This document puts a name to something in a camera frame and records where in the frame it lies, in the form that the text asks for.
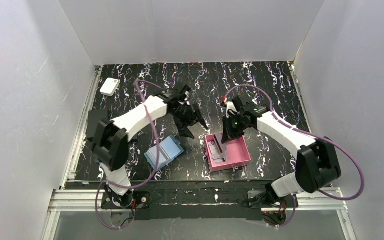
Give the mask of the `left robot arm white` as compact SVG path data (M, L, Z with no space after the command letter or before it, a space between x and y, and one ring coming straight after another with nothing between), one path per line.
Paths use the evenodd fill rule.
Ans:
M97 122L94 135L88 137L86 146L97 157L107 177L106 192L121 205L132 201L132 189L126 163L129 144L133 137L159 118L171 115L181 137L194 138L189 127L200 123L208 128L199 105L190 104L191 88L181 84L162 89L149 96L140 105L122 116Z

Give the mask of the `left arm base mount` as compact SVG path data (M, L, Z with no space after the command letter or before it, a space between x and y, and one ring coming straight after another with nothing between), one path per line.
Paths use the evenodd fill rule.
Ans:
M102 200L97 206L102 210L115 211L111 217L125 214L125 219L115 224L117 227L127 226L135 219L137 210L146 210L150 207L151 194L148 191L128 190L125 195L120 196L107 184L103 190Z

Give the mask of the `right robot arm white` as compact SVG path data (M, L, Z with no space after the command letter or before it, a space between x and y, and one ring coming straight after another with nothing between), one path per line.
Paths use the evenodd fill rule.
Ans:
M267 201L302 192L314 193L342 175L332 144L298 132L268 107L256 105L246 95L234 97L232 101L223 99L220 105L226 109L222 121L223 144L239 139L246 129L253 128L277 141L295 158L293 173L266 185Z

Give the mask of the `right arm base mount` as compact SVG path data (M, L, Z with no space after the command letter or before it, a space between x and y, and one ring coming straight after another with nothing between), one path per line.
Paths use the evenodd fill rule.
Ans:
M267 190L250 190L247 192L242 206L262 210L265 224L268 227L279 229L292 221L299 204L295 194L277 198Z

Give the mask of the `pink plastic box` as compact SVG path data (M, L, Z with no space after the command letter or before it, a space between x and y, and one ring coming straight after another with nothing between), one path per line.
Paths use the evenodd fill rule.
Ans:
M211 173L245 167L251 162L251 155L249 153L246 141L242 136L238 139L231 140L225 143L227 161L222 163L215 163L212 159L209 147L209 142L214 135L216 134L208 134L205 136L204 139L206 149L205 155L207 157Z

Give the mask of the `credit card with stripe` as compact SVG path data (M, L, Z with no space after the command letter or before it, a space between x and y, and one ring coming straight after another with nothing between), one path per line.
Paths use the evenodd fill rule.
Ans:
M153 168L156 167L156 165L158 165L158 167L160 167L163 163L164 163L164 156L160 153L159 154L159 160L158 160L158 164L157 164L157 149L156 148L153 148L153 149L149 149L146 153L145 153L145 156L148 160L148 162L152 165Z

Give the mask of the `blue card holder wallet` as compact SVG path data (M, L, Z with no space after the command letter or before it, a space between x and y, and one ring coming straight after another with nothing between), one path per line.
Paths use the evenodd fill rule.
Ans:
M160 146L159 154L162 154L164 157L163 164L160 167L158 167L158 165L153 167L148 162L152 166L152 168L156 169L157 171L161 170L162 168L170 164L177 157L179 157L181 154L184 153L184 149L181 146L180 140L176 139L173 135L170 135L167 138L165 138L162 142L160 142L159 146ZM150 149L157 149L157 146L153 146Z

